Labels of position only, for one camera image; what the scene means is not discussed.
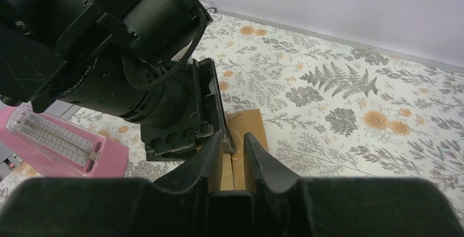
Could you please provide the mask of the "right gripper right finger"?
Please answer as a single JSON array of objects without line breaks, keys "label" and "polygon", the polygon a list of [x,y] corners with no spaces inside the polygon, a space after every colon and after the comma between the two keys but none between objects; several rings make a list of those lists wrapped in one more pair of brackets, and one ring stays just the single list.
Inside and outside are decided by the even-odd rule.
[{"label": "right gripper right finger", "polygon": [[302,177],[248,132],[246,187],[255,236],[463,236],[430,181],[405,177]]}]

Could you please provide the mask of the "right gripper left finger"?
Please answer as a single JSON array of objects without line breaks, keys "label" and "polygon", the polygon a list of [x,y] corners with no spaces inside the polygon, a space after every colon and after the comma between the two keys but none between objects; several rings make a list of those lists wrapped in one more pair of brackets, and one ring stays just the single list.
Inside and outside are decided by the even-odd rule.
[{"label": "right gripper left finger", "polygon": [[33,178],[1,210],[1,236],[208,236],[207,198],[219,190],[218,132],[154,182],[142,178]]}]

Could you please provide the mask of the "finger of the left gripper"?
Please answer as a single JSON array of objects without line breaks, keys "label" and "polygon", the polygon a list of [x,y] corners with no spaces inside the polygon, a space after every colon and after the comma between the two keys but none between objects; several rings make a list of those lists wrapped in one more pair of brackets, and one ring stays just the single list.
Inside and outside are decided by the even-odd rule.
[{"label": "finger of the left gripper", "polygon": [[212,126],[213,133],[222,134],[223,152],[234,155],[237,149],[227,125],[214,61],[210,58],[199,61],[198,73],[206,121]]}]

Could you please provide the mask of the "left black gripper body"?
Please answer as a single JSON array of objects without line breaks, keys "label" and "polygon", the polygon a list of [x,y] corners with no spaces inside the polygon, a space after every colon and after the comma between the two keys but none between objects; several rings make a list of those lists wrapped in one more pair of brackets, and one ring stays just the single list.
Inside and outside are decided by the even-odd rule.
[{"label": "left black gripper body", "polygon": [[175,62],[149,66],[109,47],[81,61],[75,69],[64,69],[54,85],[54,97],[138,124],[148,161],[190,158],[196,147],[215,134],[204,115],[199,61],[184,63],[168,79],[148,90],[136,89],[129,83],[124,64],[133,66],[137,80],[150,84]]}]

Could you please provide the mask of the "brown cardboard express box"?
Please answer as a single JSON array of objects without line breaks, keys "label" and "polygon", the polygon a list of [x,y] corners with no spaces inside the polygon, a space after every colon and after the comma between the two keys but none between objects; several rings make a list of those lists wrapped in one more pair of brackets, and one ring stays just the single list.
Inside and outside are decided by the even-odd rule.
[{"label": "brown cardboard express box", "polygon": [[251,132],[263,148],[268,151],[268,143],[262,114],[259,109],[249,109],[235,113],[227,113],[227,124],[235,142],[237,152],[233,155],[223,154],[221,191],[245,190],[245,154],[243,137]]}]

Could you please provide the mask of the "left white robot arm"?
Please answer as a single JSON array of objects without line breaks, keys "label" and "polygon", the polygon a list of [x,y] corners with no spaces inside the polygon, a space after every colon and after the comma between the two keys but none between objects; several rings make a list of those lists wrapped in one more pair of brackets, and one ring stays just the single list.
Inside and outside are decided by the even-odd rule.
[{"label": "left white robot arm", "polygon": [[1,104],[62,101],[138,124],[148,161],[186,160],[227,128],[199,0],[1,0]]}]

